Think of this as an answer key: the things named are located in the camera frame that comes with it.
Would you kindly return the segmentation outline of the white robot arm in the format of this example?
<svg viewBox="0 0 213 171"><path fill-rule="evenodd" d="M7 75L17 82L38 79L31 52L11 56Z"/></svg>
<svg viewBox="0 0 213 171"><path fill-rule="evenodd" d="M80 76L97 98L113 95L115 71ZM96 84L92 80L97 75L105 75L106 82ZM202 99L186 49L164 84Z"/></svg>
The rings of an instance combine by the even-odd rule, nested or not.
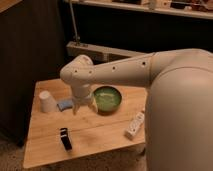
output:
<svg viewBox="0 0 213 171"><path fill-rule="evenodd" d="M145 87L148 171L213 171L213 53L179 49L95 65L79 55L60 71L74 104L93 84Z"/></svg>

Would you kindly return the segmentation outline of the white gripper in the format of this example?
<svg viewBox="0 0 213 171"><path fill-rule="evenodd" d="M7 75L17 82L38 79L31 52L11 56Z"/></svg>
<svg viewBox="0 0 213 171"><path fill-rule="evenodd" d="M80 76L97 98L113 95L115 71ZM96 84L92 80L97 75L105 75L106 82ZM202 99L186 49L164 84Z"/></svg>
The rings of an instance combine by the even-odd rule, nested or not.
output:
<svg viewBox="0 0 213 171"><path fill-rule="evenodd" d="M78 104L89 104L89 108L93 112L98 112L96 101L93 100L92 90L89 84L76 85L71 87L73 103L72 111L76 115L79 110Z"/></svg>

